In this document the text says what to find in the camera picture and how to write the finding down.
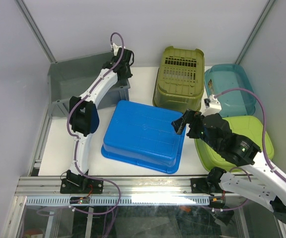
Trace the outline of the olive slotted basket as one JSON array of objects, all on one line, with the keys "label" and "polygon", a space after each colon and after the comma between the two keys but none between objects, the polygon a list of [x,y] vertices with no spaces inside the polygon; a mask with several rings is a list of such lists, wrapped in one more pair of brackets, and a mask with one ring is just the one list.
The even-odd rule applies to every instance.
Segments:
[{"label": "olive slotted basket", "polygon": [[153,105],[184,113],[199,111],[204,93],[205,59],[200,49],[167,47],[157,72]]}]

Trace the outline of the blue plastic tub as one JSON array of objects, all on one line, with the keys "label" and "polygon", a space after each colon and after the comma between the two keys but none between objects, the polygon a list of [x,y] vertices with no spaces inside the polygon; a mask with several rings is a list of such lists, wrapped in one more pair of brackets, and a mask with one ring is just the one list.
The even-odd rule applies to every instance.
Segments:
[{"label": "blue plastic tub", "polygon": [[120,101],[107,127],[101,154],[109,159],[165,174],[178,171],[184,134],[172,122],[181,112]]}]

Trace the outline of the grey plastic crate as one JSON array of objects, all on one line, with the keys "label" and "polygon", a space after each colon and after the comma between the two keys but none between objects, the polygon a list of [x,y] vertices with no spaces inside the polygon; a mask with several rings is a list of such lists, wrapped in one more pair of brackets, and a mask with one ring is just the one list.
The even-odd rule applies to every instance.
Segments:
[{"label": "grey plastic crate", "polygon": [[69,100],[81,95],[97,78],[112,52],[59,61],[51,64],[48,71],[49,117],[66,118]]}]

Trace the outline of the teal translucent container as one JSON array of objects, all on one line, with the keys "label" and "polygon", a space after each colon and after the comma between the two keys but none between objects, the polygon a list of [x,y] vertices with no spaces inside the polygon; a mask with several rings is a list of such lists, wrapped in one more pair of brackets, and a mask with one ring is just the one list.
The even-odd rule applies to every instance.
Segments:
[{"label": "teal translucent container", "polygon": [[[207,95],[217,95],[232,88],[244,88],[252,91],[251,83],[242,66],[238,64],[217,64],[205,72]],[[255,113],[256,98],[251,94],[236,90],[218,98],[221,104],[219,114],[222,117],[251,116]]]}]

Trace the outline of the lime green basin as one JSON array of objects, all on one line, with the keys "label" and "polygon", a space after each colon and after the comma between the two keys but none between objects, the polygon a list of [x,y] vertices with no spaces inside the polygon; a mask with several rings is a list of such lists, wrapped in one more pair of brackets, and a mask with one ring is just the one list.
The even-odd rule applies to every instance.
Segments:
[{"label": "lime green basin", "polygon": [[[261,149],[263,124],[254,116],[237,116],[227,117],[232,132],[249,137]],[[195,147],[197,149],[200,161],[203,167],[209,172],[213,167],[219,167],[229,171],[235,165],[229,163],[219,154],[217,154],[209,145],[200,139],[195,139]]]}]

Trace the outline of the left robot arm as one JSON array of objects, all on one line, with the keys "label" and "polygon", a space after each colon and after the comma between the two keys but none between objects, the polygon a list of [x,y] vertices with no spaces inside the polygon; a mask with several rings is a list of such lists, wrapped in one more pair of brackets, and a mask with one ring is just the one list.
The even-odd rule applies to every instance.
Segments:
[{"label": "left robot arm", "polygon": [[98,105],[112,86],[132,77],[133,62],[133,51],[117,47],[89,88],[80,96],[70,98],[67,131],[74,138],[74,150],[71,166],[62,182],[62,193],[85,193],[92,187],[86,175],[90,141],[99,126]]}]

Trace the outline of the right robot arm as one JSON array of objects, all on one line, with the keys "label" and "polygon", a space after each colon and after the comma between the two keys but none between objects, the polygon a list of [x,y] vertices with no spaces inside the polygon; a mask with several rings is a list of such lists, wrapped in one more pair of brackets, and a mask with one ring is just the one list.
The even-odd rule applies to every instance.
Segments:
[{"label": "right robot arm", "polygon": [[232,173],[213,167],[206,178],[208,193],[219,190],[237,193],[262,205],[286,224],[286,175],[279,169],[269,167],[255,142],[232,132],[228,121],[218,113],[204,116],[200,112],[187,110],[171,124],[179,135],[188,126],[189,138],[202,140],[222,158],[252,174],[262,183],[258,185],[237,179]]}]

